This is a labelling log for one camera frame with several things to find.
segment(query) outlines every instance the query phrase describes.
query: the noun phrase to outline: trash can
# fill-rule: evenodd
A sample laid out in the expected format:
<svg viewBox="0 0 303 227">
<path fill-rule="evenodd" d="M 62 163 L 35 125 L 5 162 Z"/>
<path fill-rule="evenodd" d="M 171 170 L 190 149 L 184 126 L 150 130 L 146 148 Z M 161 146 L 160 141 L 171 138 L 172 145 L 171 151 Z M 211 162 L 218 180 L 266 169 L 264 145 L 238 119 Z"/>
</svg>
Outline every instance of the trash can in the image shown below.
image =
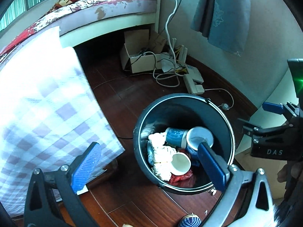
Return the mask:
<svg viewBox="0 0 303 227">
<path fill-rule="evenodd" d="M 149 180 L 168 192 L 199 194 L 211 189 L 213 184 L 202 166 L 195 173 L 197 180 L 192 188 L 175 187 L 157 178 L 148 163 L 148 135 L 164 132 L 168 127 L 191 129 L 195 126 L 203 126 L 212 132 L 212 149 L 231 165 L 235 153 L 234 132 L 223 112 L 209 99 L 184 93 L 163 96 L 143 110 L 135 125 L 133 141 L 137 162 Z"/>
</svg>

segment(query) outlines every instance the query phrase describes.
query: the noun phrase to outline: baseboard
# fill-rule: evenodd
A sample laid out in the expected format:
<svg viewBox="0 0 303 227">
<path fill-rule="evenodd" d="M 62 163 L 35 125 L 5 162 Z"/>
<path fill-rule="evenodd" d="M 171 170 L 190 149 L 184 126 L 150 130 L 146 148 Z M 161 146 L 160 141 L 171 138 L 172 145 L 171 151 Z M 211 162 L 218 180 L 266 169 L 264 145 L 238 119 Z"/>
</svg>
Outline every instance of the baseboard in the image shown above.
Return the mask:
<svg viewBox="0 0 303 227">
<path fill-rule="evenodd" d="M 217 72 L 191 56 L 187 56 L 186 63 L 198 68 L 208 88 L 223 88 L 229 91 L 234 97 L 237 110 L 242 110 L 249 116 L 257 111 L 257 107 L 245 95 Z"/>
</svg>

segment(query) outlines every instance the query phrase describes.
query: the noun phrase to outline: shoe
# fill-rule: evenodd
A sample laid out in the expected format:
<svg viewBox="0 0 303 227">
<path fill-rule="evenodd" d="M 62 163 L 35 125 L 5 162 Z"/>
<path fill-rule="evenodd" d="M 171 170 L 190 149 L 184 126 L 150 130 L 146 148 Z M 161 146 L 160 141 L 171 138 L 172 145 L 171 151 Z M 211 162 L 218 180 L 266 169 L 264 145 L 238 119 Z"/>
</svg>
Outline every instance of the shoe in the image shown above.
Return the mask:
<svg viewBox="0 0 303 227">
<path fill-rule="evenodd" d="M 192 213 L 183 217 L 179 222 L 178 227 L 199 227 L 201 223 L 201 219 Z"/>
</svg>

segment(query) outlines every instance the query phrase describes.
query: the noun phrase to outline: bed post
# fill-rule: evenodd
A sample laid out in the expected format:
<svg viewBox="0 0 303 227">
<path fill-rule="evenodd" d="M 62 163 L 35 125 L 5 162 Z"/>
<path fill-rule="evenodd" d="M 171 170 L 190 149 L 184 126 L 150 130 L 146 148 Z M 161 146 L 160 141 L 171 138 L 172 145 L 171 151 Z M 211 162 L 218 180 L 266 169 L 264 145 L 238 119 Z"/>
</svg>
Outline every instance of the bed post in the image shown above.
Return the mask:
<svg viewBox="0 0 303 227">
<path fill-rule="evenodd" d="M 161 5 L 161 0 L 157 0 L 157 11 L 156 11 L 156 17 L 155 17 L 155 24 L 152 25 L 152 29 L 155 32 L 158 32 L 158 30 L 159 30 L 160 5 Z"/>
</svg>

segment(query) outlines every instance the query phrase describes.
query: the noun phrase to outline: checkered tablecloth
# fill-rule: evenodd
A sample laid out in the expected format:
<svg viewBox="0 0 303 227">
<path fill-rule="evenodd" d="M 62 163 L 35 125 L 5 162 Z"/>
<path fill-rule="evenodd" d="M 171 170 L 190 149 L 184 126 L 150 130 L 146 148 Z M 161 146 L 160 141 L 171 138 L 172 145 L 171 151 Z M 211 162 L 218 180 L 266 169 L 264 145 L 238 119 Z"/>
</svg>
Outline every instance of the checkered tablecloth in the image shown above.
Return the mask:
<svg viewBox="0 0 303 227">
<path fill-rule="evenodd" d="M 9 215 L 23 213 L 33 169 L 57 170 L 91 142 L 103 147 L 92 176 L 124 151 L 75 51 L 62 49 L 52 28 L 0 72 L 0 201 Z"/>
</svg>

